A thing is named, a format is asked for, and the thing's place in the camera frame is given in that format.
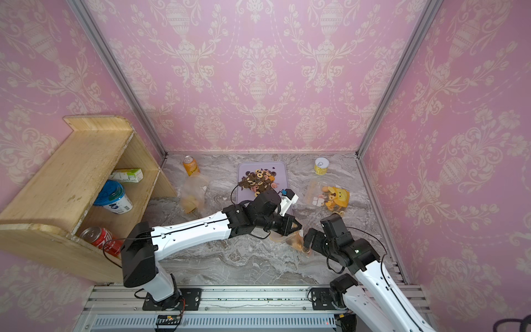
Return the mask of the clear ziploc bag of cookies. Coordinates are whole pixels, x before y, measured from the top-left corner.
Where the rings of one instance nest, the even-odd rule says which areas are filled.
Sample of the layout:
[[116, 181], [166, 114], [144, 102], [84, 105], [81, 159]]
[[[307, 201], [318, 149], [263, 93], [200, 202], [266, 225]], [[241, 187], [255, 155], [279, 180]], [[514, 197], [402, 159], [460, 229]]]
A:
[[180, 205], [186, 214], [204, 210], [209, 183], [210, 179], [201, 173], [193, 173], [185, 180], [180, 188]]

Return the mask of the ziploc bag with yellow chick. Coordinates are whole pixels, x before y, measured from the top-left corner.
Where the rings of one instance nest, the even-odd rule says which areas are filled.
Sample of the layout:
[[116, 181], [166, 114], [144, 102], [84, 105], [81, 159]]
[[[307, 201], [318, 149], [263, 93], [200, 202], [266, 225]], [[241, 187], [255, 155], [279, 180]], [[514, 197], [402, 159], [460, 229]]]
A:
[[287, 245], [291, 246], [292, 248], [301, 253], [304, 253], [305, 255], [309, 255], [311, 252], [309, 248], [306, 248], [304, 246], [303, 230], [299, 230], [287, 236], [281, 236], [276, 232], [272, 232], [269, 238], [276, 243], [286, 243]]

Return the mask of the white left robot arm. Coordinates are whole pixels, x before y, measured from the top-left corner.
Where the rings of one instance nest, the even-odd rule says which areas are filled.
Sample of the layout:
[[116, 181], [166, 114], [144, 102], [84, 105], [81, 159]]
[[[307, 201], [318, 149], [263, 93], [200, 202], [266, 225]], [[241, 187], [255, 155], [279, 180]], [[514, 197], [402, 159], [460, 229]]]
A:
[[175, 278], [161, 260], [207, 242], [250, 235], [257, 228], [281, 236], [299, 232], [302, 225], [288, 213], [298, 200], [291, 189], [267, 190], [252, 201], [234, 203], [202, 219], [169, 226], [135, 225], [121, 247], [124, 287], [140, 287], [160, 305], [179, 300]]

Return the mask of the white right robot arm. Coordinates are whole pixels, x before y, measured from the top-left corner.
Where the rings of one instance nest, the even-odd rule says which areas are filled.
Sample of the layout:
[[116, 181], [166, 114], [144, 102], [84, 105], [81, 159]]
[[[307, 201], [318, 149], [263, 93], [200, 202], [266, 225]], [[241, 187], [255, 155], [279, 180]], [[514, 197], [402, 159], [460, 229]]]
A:
[[372, 331], [434, 331], [434, 327], [395, 283], [384, 259], [365, 239], [355, 239], [338, 214], [309, 229], [303, 246], [337, 262], [339, 276], [330, 282], [330, 296], [339, 309], [348, 309]]

